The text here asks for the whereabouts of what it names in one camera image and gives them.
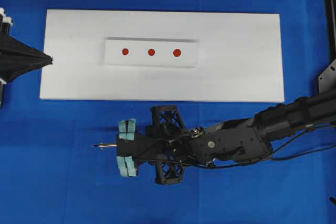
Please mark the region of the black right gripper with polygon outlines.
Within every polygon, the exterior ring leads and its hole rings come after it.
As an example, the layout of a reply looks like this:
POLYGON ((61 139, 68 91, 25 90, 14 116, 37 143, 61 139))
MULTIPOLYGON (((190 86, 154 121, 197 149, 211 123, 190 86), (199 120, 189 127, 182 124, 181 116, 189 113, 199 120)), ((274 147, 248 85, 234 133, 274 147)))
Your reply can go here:
POLYGON ((218 130, 218 126, 187 129, 175 105, 150 108, 152 124, 138 132, 136 119, 118 123, 117 163, 122 177, 136 177, 141 165, 155 168, 155 183, 174 185, 182 182, 188 167, 214 168, 214 159, 199 163, 189 141, 218 130))

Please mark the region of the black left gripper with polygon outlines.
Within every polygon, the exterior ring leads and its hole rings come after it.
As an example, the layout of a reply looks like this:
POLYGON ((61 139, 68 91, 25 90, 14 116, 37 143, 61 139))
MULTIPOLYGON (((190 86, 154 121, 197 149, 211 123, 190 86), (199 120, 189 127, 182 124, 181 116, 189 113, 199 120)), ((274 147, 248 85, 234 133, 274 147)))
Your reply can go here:
POLYGON ((5 85, 30 71, 52 64, 52 57, 9 35, 13 19, 1 7, 1 108, 5 85))

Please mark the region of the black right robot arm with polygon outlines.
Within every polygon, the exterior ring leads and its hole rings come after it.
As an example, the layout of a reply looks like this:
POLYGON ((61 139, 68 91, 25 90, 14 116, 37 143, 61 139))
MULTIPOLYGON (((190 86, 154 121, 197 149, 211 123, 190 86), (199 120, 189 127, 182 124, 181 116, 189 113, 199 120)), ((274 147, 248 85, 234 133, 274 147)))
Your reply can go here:
POLYGON ((335 122, 335 90, 278 104, 252 118, 229 120, 211 127, 187 129, 175 105, 150 109, 152 124, 137 131, 135 119, 121 121, 117 134, 117 165, 121 176, 135 177, 139 167, 155 168, 159 185, 179 184, 188 167, 215 169, 215 161, 231 167, 253 165, 272 158, 271 143, 307 133, 335 122))

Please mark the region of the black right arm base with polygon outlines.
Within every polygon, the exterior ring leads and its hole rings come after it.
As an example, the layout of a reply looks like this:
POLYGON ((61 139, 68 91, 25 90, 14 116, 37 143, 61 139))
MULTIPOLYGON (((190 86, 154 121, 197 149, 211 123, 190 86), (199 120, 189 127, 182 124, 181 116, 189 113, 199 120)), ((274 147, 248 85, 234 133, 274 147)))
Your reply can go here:
POLYGON ((336 60, 333 60, 318 76, 319 93, 335 89, 336 84, 336 60))

